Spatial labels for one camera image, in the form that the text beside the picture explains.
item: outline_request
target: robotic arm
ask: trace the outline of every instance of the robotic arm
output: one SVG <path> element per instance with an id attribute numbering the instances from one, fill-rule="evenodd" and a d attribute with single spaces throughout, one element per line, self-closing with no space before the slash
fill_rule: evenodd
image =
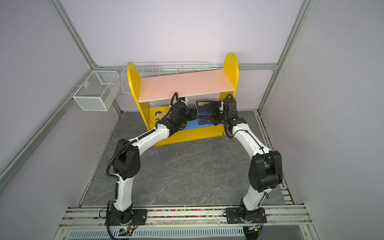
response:
<path id="1" fill-rule="evenodd" d="M 251 158 L 248 172 L 251 186 L 241 200 L 240 206 L 236 210 L 237 214 L 229 212 L 227 208 L 227 220 L 230 215 L 238 216 L 240 214 L 240 219 L 244 223 L 258 222 L 256 217 L 265 218 L 262 217 L 264 211 L 260 208 L 261 202 L 273 188 L 282 183 L 281 155 L 266 147 L 253 134 L 247 122 L 238 116 L 236 100 L 231 94 L 228 94 L 223 101 L 212 102 L 206 107 L 212 113 L 210 118 L 213 124 L 222 123 L 226 135 L 229 138 L 237 138 Z M 188 121 L 195 119 L 196 109 L 188 108 L 175 93 L 171 99 L 170 110 L 156 123 L 155 128 L 136 138 L 121 139 L 118 142 L 115 154 L 106 169 L 106 175 L 116 179 L 115 199 L 109 201 L 107 206 L 107 228 L 109 218 L 113 219 L 115 225 L 129 225 L 132 221 L 131 191 L 133 179 L 140 170 L 140 156 L 152 145 L 172 136 L 183 129 Z M 109 173 L 112 165 L 114 175 Z"/>

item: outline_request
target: bookshelf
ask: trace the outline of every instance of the bookshelf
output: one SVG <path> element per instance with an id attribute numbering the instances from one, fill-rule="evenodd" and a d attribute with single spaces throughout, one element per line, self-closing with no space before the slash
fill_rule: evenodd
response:
<path id="1" fill-rule="evenodd" d="M 135 99 L 147 129 L 150 130 L 149 109 L 151 107 L 151 101 L 171 99 L 175 92 L 178 92 L 179 98 L 220 93 L 219 100 L 221 101 L 228 93 L 235 96 L 239 70 L 235 54 L 228 53 L 225 57 L 224 68 L 222 70 L 140 78 L 135 64 L 130 62 L 127 65 L 127 76 L 132 96 Z M 171 137 L 158 142 L 156 145 L 222 135 L 225 135 L 223 125 L 204 125 L 204 127 L 202 127 L 191 121 L 187 123 L 187 127 L 184 130 L 178 131 Z"/>

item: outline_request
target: pink shelf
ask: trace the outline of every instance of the pink shelf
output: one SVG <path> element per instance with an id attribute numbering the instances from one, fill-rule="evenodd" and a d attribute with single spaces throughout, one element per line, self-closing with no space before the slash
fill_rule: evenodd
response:
<path id="1" fill-rule="evenodd" d="M 140 80 L 139 103 L 179 97 L 233 91 L 224 70 L 166 75 Z"/>

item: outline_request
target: white wall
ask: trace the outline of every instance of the white wall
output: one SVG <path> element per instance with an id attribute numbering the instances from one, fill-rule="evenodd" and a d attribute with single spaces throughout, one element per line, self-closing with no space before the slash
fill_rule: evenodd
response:
<path id="1" fill-rule="evenodd" d="M 45 0 L 0 2 L 0 168 L 88 70 Z"/>
<path id="2" fill-rule="evenodd" d="M 97 64 L 276 63 L 302 0 L 62 0 Z"/>
<path id="3" fill-rule="evenodd" d="M 316 1 L 262 112 L 320 239 L 382 239 L 383 12 Z"/>
<path id="4" fill-rule="evenodd" d="M 238 109 L 257 109 L 271 80 L 272 70 L 242 70 L 239 71 L 239 83 L 237 85 L 236 103 Z M 218 101 L 220 94 L 209 94 L 188 97 L 192 106 L 196 100 Z M 121 110 L 138 111 L 132 95 L 119 92 L 116 97 Z M 168 106 L 169 100 L 150 102 L 151 107 Z"/>
<path id="5" fill-rule="evenodd" d="M 73 102 L 0 193 L 1 239 L 50 240 L 76 207 L 116 121 Z"/>

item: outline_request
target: gray marble surface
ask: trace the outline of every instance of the gray marble surface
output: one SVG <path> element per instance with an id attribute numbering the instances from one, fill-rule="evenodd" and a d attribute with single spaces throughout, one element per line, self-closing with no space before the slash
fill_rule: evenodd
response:
<path id="1" fill-rule="evenodd" d="M 239 112 L 262 139 L 253 111 Z M 114 180 L 105 168 L 119 139 L 147 129 L 140 113 L 123 113 L 108 142 L 82 205 L 106 205 L 114 196 Z M 133 206 L 238 205 L 250 186 L 250 159 L 237 139 L 226 136 L 152 146 L 141 156 L 141 169 L 132 189 Z M 279 187 L 263 205 L 284 205 Z"/>

